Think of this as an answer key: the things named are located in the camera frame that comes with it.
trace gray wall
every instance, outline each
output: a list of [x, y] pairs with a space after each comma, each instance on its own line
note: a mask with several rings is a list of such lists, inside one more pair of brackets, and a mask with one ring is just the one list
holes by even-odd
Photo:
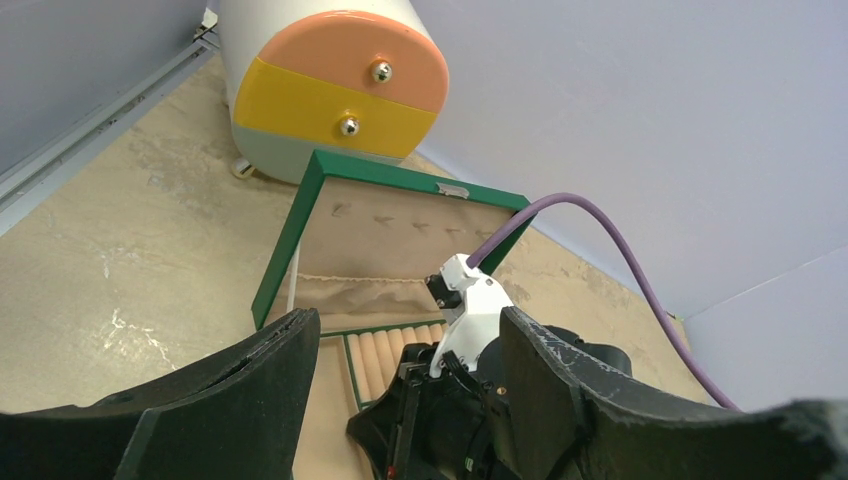
[[[848, 290], [848, 278], [825, 258], [848, 246], [848, 2], [413, 3], [451, 73], [422, 154], [531, 198], [567, 190], [594, 200], [666, 307], [699, 324], [688, 329], [696, 353], [720, 384], [747, 392], [746, 406], [846, 394], [828, 386], [846, 384], [848, 350], [821, 348], [848, 343], [848, 328], [775, 305], [814, 298], [826, 303], [816, 311], [848, 315], [828, 288]], [[552, 208], [536, 224], [635, 288], [583, 212]], [[816, 259], [809, 283], [763, 287], [744, 308], [697, 318]], [[743, 324], [747, 336], [735, 337]], [[716, 370], [727, 350], [775, 358], [807, 324], [827, 343], [792, 343], [795, 377], [784, 380], [797, 388], [760, 381], [782, 365]]]
[[0, 0], [0, 174], [187, 47], [206, 0]]

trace colorful cabinet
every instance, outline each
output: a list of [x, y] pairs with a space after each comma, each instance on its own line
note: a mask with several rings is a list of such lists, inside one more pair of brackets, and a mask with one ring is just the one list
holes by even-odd
[[397, 164], [447, 98], [408, 0], [223, 0], [219, 18], [239, 174], [300, 183], [316, 148]]

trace metal knob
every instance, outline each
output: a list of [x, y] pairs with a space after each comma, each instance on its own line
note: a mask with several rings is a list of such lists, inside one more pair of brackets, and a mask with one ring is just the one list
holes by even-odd
[[385, 60], [379, 61], [371, 69], [371, 76], [377, 83], [386, 83], [392, 79], [392, 66]]
[[339, 128], [342, 131], [342, 135], [352, 137], [359, 133], [359, 120], [356, 117], [345, 117], [339, 124]]

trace open box lid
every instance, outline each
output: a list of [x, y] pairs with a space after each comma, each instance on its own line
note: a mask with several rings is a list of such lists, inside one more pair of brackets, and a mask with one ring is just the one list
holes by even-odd
[[[528, 204], [521, 195], [316, 150], [253, 300], [256, 328], [292, 303], [317, 308], [325, 331], [438, 318], [424, 279], [452, 255], [472, 253]], [[481, 270], [492, 273], [526, 228]]]

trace purple cable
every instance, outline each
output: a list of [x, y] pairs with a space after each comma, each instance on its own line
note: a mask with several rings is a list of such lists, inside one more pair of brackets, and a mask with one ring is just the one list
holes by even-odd
[[485, 259], [492, 250], [494, 250], [501, 242], [512, 234], [515, 229], [526, 223], [540, 211], [557, 203], [571, 203], [577, 205], [589, 212], [598, 222], [601, 223], [604, 230], [606, 230], [612, 237], [613, 242], [615, 242], [615, 245], [621, 251], [621, 254], [624, 255], [624, 260], [630, 267], [630, 271], [633, 272], [633, 276], [636, 277], [636, 283], [638, 283], [639, 288], [642, 289], [642, 293], [645, 295], [648, 305], [651, 306], [651, 310], [660, 322], [660, 326], [665, 332], [665, 335], [668, 337], [668, 340], [671, 342], [671, 346], [673, 346], [674, 350], [677, 351], [677, 354], [680, 355], [683, 363], [686, 364], [692, 372], [692, 375], [694, 375], [698, 382], [704, 387], [704, 390], [706, 390], [719, 405], [724, 408], [739, 410], [733, 401], [731, 401], [727, 395], [725, 395], [718, 386], [710, 380], [707, 373], [701, 369], [692, 357], [692, 354], [686, 349], [686, 346], [683, 344], [683, 339], [681, 339], [680, 336], [677, 335], [677, 331], [674, 330], [674, 326], [668, 319], [668, 314], [665, 312], [665, 309], [662, 308], [662, 305], [660, 305], [657, 295], [654, 293], [654, 290], [648, 283], [648, 279], [645, 277], [645, 272], [642, 271], [642, 267], [639, 266], [639, 262], [636, 261], [633, 251], [630, 250], [630, 246], [628, 246], [627, 242], [624, 241], [624, 237], [621, 235], [621, 232], [618, 231], [618, 228], [615, 227], [612, 220], [610, 220], [609, 217], [607, 217], [606, 214], [597, 207], [597, 205], [590, 202], [588, 199], [573, 193], [555, 193], [536, 200], [520, 212], [516, 213], [511, 219], [509, 219], [508, 222], [489, 237], [488, 240], [483, 242], [483, 245], [480, 245], [480, 248], [468, 257], [468, 261], [466, 262], [468, 266], [471, 268], [478, 267], [483, 259]]

